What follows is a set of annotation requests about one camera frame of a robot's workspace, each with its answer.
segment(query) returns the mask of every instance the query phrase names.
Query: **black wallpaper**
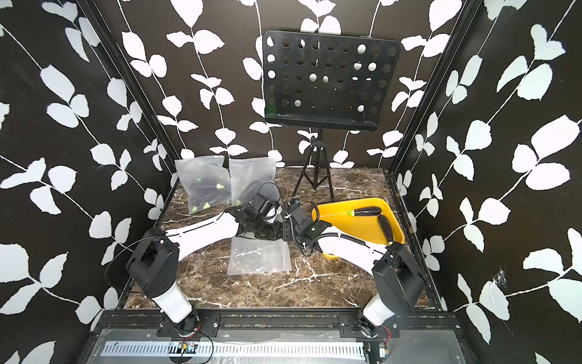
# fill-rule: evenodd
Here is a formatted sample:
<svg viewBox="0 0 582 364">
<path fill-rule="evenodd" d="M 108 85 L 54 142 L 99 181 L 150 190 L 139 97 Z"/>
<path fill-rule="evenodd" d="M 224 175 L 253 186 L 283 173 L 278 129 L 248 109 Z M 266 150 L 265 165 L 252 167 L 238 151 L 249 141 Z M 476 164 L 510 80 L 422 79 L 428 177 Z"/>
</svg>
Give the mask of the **black wallpaper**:
<svg viewBox="0 0 582 364">
<path fill-rule="evenodd" d="M 579 362 L 582 3 L 505 4 L 477 12 L 397 182 L 480 362 Z"/>
<path fill-rule="evenodd" d="M 104 264 L 170 190 L 171 161 L 87 25 L 74 3 L 0 1 L 2 363 L 74 362 L 118 300 Z"/>
</svg>

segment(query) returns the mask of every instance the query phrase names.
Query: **yellow tray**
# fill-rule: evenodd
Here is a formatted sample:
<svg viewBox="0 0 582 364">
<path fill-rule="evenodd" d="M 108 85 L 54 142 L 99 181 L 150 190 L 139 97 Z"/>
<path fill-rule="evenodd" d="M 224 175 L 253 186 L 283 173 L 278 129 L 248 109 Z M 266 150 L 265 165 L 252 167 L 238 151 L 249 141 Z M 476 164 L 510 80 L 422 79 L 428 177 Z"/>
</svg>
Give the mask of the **yellow tray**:
<svg viewBox="0 0 582 364">
<path fill-rule="evenodd" d="M 390 222 L 394 241 L 404 244 L 404 233 L 388 203 L 382 199 L 372 197 L 369 199 L 326 203 L 318 205 L 317 208 L 320 211 L 320 220 L 329 222 L 346 234 L 376 244 L 387 244 L 384 233 L 382 233 L 382 229 L 378 224 L 377 216 L 350 216 L 347 214 L 348 211 L 368 206 L 377 206 L 382 209 L 382 215 Z M 317 216 L 315 209 L 311 212 L 311 216 L 315 220 Z M 326 253 L 324 253 L 324 256 L 330 260 L 339 258 Z"/>
</svg>

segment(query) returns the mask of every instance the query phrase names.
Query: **metal vent grille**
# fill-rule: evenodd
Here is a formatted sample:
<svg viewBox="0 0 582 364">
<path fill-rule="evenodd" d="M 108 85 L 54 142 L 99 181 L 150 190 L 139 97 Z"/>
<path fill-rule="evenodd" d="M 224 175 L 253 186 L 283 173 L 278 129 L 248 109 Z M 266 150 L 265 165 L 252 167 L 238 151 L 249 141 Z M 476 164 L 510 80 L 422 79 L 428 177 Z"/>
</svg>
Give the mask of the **metal vent grille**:
<svg viewBox="0 0 582 364">
<path fill-rule="evenodd" d="M 195 354 L 184 353 L 179 341 L 107 341 L 101 356 L 194 356 L 207 358 L 212 352 L 210 342 L 198 342 Z M 215 342 L 213 357 L 312 357 L 363 359 L 362 342 L 265 342 L 240 344 Z"/>
</svg>

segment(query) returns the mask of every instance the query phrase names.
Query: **tripod stand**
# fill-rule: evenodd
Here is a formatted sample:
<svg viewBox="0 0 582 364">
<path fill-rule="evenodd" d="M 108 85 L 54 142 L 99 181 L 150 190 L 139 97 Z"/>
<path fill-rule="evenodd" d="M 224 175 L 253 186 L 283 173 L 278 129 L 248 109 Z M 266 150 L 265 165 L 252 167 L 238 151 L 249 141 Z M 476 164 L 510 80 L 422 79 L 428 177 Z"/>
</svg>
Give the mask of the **tripod stand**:
<svg viewBox="0 0 582 364">
<path fill-rule="evenodd" d="M 325 181 L 327 179 L 328 183 L 329 183 L 329 194 L 331 195 L 331 201 L 334 202 L 335 198 L 333 196 L 333 187 L 331 185 L 331 174 L 329 173 L 329 162 L 328 162 L 328 158 L 327 158 L 327 149 L 325 148 L 326 145 L 323 142 L 323 133 L 324 133 L 324 130 L 319 129 L 319 131 L 317 133 L 317 138 L 311 137 L 311 140 L 310 140 L 311 145 L 309 146 L 309 153 L 307 154 L 307 158 L 305 158 L 305 164 L 303 164 L 303 169 L 301 170 L 301 174 L 299 175 L 299 180 L 297 181 L 297 185 L 295 185 L 295 190 L 293 190 L 293 196 L 295 196 L 297 194 L 297 190 L 299 189 L 299 185 L 301 184 L 301 180 L 303 179 L 303 176 L 305 176 L 305 178 L 307 178 L 309 183 L 313 186 L 313 189 L 316 189 L 320 184 L 323 183 L 323 181 Z M 314 148 L 316 150 L 315 163 L 314 163 L 315 170 L 313 172 L 313 180 L 312 180 L 309 177 L 309 175 L 307 175 L 306 169 L 307 169 L 307 165 L 309 164 L 309 160 L 313 156 Z M 320 170 L 321 152 L 322 151 L 323 151 L 323 155 L 324 155 L 325 170 L 326 170 L 327 174 L 325 175 L 325 177 L 323 177 L 321 180 L 318 181 L 318 173 Z"/>
</svg>

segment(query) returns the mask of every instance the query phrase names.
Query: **white leaf print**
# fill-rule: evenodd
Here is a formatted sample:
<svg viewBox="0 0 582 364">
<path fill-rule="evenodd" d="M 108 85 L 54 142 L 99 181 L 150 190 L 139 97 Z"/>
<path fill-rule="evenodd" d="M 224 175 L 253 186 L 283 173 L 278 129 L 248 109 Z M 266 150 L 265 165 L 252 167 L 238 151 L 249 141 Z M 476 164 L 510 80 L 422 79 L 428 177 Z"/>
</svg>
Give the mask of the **white leaf print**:
<svg viewBox="0 0 582 364">
<path fill-rule="evenodd" d="M 543 269 L 558 274 L 564 273 L 562 256 L 553 249 L 541 249 L 530 254 L 523 260 L 524 269 Z"/>
<path fill-rule="evenodd" d="M 474 212 L 473 207 L 471 206 L 471 202 L 469 201 L 468 197 L 465 197 L 463 201 L 461 201 L 461 205 L 459 206 L 459 210 L 463 213 L 465 217 L 465 221 L 470 224 L 473 221 Z"/>
<path fill-rule="evenodd" d="M 401 84 L 405 85 L 410 91 L 419 89 L 427 84 L 426 81 L 423 80 L 412 81 L 412 79 L 408 77 L 400 77 L 398 81 L 400 81 Z"/>
<path fill-rule="evenodd" d="M 97 302 L 97 298 L 93 296 L 87 296 L 83 298 L 79 307 L 75 310 L 79 321 L 83 324 L 88 324 L 91 322 L 93 317 L 101 311 L 101 306 Z"/>
<path fill-rule="evenodd" d="M 488 222 L 491 225 L 501 225 L 508 220 L 511 210 L 501 201 L 488 198 L 483 201 L 479 209 L 479 220 Z"/>
<path fill-rule="evenodd" d="M 428 8 L 428 21 L 431 25 L 431 31 L 439 29 L 450 19 L 453 19 L 462 4 L 461 0 L 434 0 Z"/>
<path fill-rule="evenodd" d="M 214 135 L 216 135 L 217 138 L 226 145 L 232 142 L 236 137 L 236 133 L 229 128 L 220 128 L 214 132 Z"/>
<path fill-rule="evenodd" d="M 262 121 L 255 121 L 249 126 L 249 129 L 259 132 L 261 134 L 267 134 L 269 132 L 269 127 L 266 123 Z"/>
<path fill-rule="evenodd" d="M 471 86 L 479 74 L 479 68 L 481 68 L 482 61 L 483 59 L 478 55 L 472 56 L 465 66 L 463 76 L 461 76 L 461 81 L 459 83 L 465 86 Z"/>
<path fill-rule="evenodd" d="M 101 143 L 91 148 L 93 160 L 101 165 L 116 165 L 115 155 L 108 144 Z"/>
<path fill-rule="evenodd" d="M 43 2 L 42 8 L 47 13 L 62 16 L 71 23 L 73 23 L 74 20 L 77 19 L 77 15 L 79 14 L 77 11 L 77 4 L 68 1 L 65 2 L 63 6 L 60 6 L 54 2 Z"/>
<path fill-rule="evenodd" d="M 445 94 L 447 96 L 451 96 L 458 85 L 459 85 L 459 73 L 457 72 L 456 69 L 454 69 L 451 71 L 449 79 L 446 82 Z"/>
<path fill-rule="evenodd" d="M 263 118 L 265 117 L 265 100 L 263 100 L 262 98 L 253 97 L 251 106 L 253 107 L 254 112 L 259 114 L 259 116 Z"/>
<path fill-rule="evenodd" d="M 321 22 L 320 34 L 334 34 L 339 36 L 342 34 L 342 27 L 339 25 L 339 21 L 335 17 L 328 15 L 324 18 L 324 21 Z"/>
<path fill-rule="evenodd" d="M 26 168 L 26 171 L 21 173 L 15 173 L 12 176 L 6 178 L 2 183 L 0 183 L 0 188 L 7 189 L 13 188 L 18 185 L 30 182 L 40 182 L 44 171 L 47 169 L 47 164 L 44 158 L 33 161 Z"/>
<path fill-rule="evenodd" d="M 422 90 L 416 90 L 412 96 L 410 96 L 410 98 L 408 99 L 408 102 L 406 103 L 406 107 L 416 107 L 418 106 L 418 104 L 420 103 L 420 100 L 422 100 L 424 95 L 424 91 Z"/>
<path fill-rule="evenodd" d="M 548 42 L 548 33 L 540 24 L 535 24 L 530 30 L 531 38 L 534 40 L 534 59 L 551 61 L 552 59 L 566 53 L 562 48 L 562 43 L 557 40 Z"/>
<path fill-rule="evenodd" d="M 453 93 L 453 104 L 458 104 L 467 97 L 467 89 L 463 85 L 458 85 Z"/>
<path fill-rule="evenodd" d="M 485 149 L 491 144 L 491 127 L 481 120 L 473 120 L 467 131 L 465 150 Z"/>
<path fill-rule="evenodd" d="M 248 152 L 248 149 L 238 144 L 231 144 L 228 146 L 228 154 L 231 156 L 238 156 L 246 152 Z"/>
<path fill-rule="evenodd" d="M 215 96 L 219 105 L 229 105 L 235 102 L 230 91 L 222 87 L 217 88 Z"/>
<path fill-rule="evenodd" d="M 468 224 L 463 228 L 463 234 L 481 253 L 483 252 L 483 249 L 485 249 L 485 238 L 478 227 Z"/>
<path fill-rule="evenodd" d="M 198 75 L 196 73 L 192 73 L 190 75 L 190 77 L 192 77 L 194 80 L 197 80 L 198 82 L 204 83 L 206 86 L 208 86 L 211 89 L 220 85 L 220 82 L 222 82 L 222 79 L 217 79 L 216 77 L 206 78 L 203 75 Z"/>
<path fill-rule="evenodd" d="M 521 55 L 514 59 L 513 62 L 511 62 L 503 71 L 501 78 L 497 82 L 497 92 L 499 92 L 508 82 L 525 73 L 527 73 L 527 60 L 526 57 Z"/>
<path fill-rule="evenodd" d="M 107 95 L 119 105 L 127 107 L 127 90 L 123 80 L 112 78 L 107 85 Z"/>
<path fill-rule="evenodd" d="M 262 66 L 254 58 L 247 57 L 243 59 L 244 70 L 253 80 L 260 80 L 262 76 Z"/>
<path fill-rule="evenodd" d="M 59 192 L 65 193 L 73 188 L 77 172 L 64 165 L 57 165 L 49 169 L 48 179 L 52 186 Z"/>
<path fill-rule="evenodd" d="M 313 20 L 311 20 L 309 18 L 305 18 L 301 22 L 301 30 L 300 30 L 300 32 L 302 32 L 302 33 L 313 33 L 318 28 L 319 27 L 318 27 L 318 25 L 317 25 L 316 22 L 314 22 Z"/>
<path fill-rule="evenodd" d="M 79 26 L 81 27 L 81 33 L 83 33 L 83 37 L 87 40 L 92 47 L 96 47 L 99 45 L 101 40 L 95 33 L 93 26 L 89 23 L 89 20 L 86 17 L 79 18 Z"/>
<path fill-rule="evenodd" d="M 552 68 L 544 63 L 523 77 L 517 95 L 526 100 L 541 100 L 552 83 Z"/>
<path fill-rule="evenodd" d="M 210 101 L 212 101 L 213 96 L 214 94 L 212 93 L 212 91 L 209 91 L 207 89 L 200 89 L 200 102 L 208 110 L 210 110 Z"/>
<path fill-rule="evenodd" d="M 512 168 L 517 173 L 525 173 L 531 171 L 538 162 L 534 151 L 529 146 L 518 144 L 513 152 L 513 159 L 511 162 Z"/>
<path fill-rule="evenodd" d="M 79 125 L 77 116 L 67 105 L 52 103 L 47 107 L 47 114 L 54 121 L 67 128 L 76 128 Z"/>
<path fill-rule="evenodd" d="M 392 100 L 392 112 L 395 112 L 406 99 L 408 99 L 408 93 L 406 91 L 400 91 L 394 96 Z"/>
<path fill-rule="evenodd" d="M 166 59 L 159 54 L 154 54 L 150 57 L 150 68 L 154 71 L 155 75 L 158 77 L 165 77 L 168 71 L 168 66 L 166 65 Z"/>
<path fill-rule="evenodd" d="M 162 105 L 164 106 L 166 111 L 168 111 L 174 117 L 176 117 L 180 113 L 180 111 L 182 111 L 182 103 L 180 102 L 180 100 L 178 100 L 176 95 L 165 97 L 162 100 Z"/>
<path fill-rule="evenodd" d="M 172 42 L 178 48 L 182 48 L 182 46 L 186 43 L 194 43 L 194 38 L 184 33 L 183 31 L 166 34 L 166 39 Z"/>
<path fill-rule="evenodd" d="M 473 160 L 466 154 L 462 154 L 455 159 L 453 162 L 453 168 L 461 176 L 472 181 L 475 175 L 475 169 L 473 167 Z"/>
<path fill-rule="evenodd" d="M 410 51 L 416 47 L 424 47 L 427 44 L 427 40 L 422 36 L 414 36 L 403 38 L 400 43 L 402 43 L 406 51 Z"/>
<path fill-rule="evenodd" d="M 180 120 L 178 122 L 178 129 L 183 132 L 189 132 L 190 130 L 196 129 L 198 127 L 198 125 L 196 125 L 195 123 L 188 121 L 188 120 Z"/>
<path fill-rule="evenodd" d="M 40 283 L 45 288 L 52 288 L 57 285 L 63 276 L 63 266 L 67 261 L 68 253 L 59 254 L 49 259 L 40 271 Z"/>
<path fill-rule="evenodd" d="M 194 34 L 194 45 L 200 54 L 208 54 L 215 49 L 221 48 L 224 42 L 213 32 L 202 29 Z"/>
<path fill-rule="evenodd" d="M 16 314 L 21 313 L 26 310 L 26 306 L 29 304 L 30 300 L 34 297 L 34 295 L 41 289 L 41 285 L 39 283 L 32 283 L 29 285 L 25 285 L 24 287 L 20 287 L 20 289 L 12 295 L 2 305 L 0 308 L 0 313 L 2 314 Z"/>
<path fill-rule="evenodd" d="M 578 124 L 562 115 L 539 128 L 531 137 L 531 145 L 542 159 L 572 144 L 579 133 Z"/>
<path fill-rule="evenodd" d="M 89 236 L 94 239 L 109 238 L 111 236 L 111 215 L 108 211 L 95 215 L 89 226 Z"/>
<path fill-rule="evenodd" d="M 52 198 L 51 188 L 43 186 L 35 188 L 30 192 L 30 200 L 43 212 L 51 215 L 58 215 L 61 210 L 56 206 Z"/>
<path fill-rule="evenodd" d="M 491 342 L 491 326 L 485 312 L 477 305 L 467 306 L 467 315 L 487 344 Z"/>
<path fill-rule="evenodd" d="M 29 254 L 18 244 L 0 244 L 0 283 L 29 276 Z"/>
<path fill-rule="evenodd" d="M 559 163 L 538 164 L 526 178 L 526 185 L 532 190 L 549 190 L 570 180 L 570 171 Z"/>
<path fill-rule="evenodd" d="M 174 10 L 190 28 L 196 24 L 196 20 L 202 14 L 202 0 L 170 0 Z"/>
<path fill-rule="evenodd" d="M 427 121 L 427 138 L 431 137 L 438 128 L 438 117 L 435 111 L 428 117 Z"/>
<path fill-rule="evenodd" d="M 427 45 L 424 46 L 423 56 L 430 58 L 441 54 L 442 51 L 445 50 L 446 44 L 449 42 L 449 37 L 450 35 L 448 34 L 437 34 L 433 38 L 430 38 L 427 41 Z"/>
<path fill-rule="evenodd" d="M 442 240 L 442 236 L 434 235 L 431 237 L 431 251 L 433 253 L 442 253 L 445 251 L 445 242 Z"/>
<path fill-rule="evenodd" d="M 129 114 L 123 114 L 117 121 L 115 128 L 121 131 L 127 131 L 127 127 L 129 127 L 129 121 L 131 120 L 131 116 Z"/>
<path fill-rule="evenodd" d="M 71 100 L 71 109 L 75 114 L 82 118 L 89 116 L 89 105 L 87 105 L 87 98 L 85 95 L 75 95 Z"/>
<path fill-rule="evenodd" d="M 430 199 L 427 203 L 427 211 L 432 217 L 437 217 L 438 214 L 438 200 Z"/>
<path fill-rule="evenodd" d="M 574 316 L 578 323 L 582 321 L 582 282 L 561 278 L 548 282 L 549 294 L 560 307 Z"/>
<path fill-rule="evenodd" d="M 89 58 L 83 49 L 83 39 L 81 37 L 81 32 L 73 28 L 65 28 L 65 35 L 73 47 L 73 50 L 85 61 L 89 62 Z"/>
<path fill-rule="evenodd" d="M 70 101 L 71 97 L 73 97 L 73 84 L 69 81 L 67 76 L 63 75 L 61 71 L 57 70 L 52 65 L 43 68 L 40 72 L 40 77 L 49 90 L 54 92 L 55 95 L 65 100 L 67 103 Z"/>
</svg>

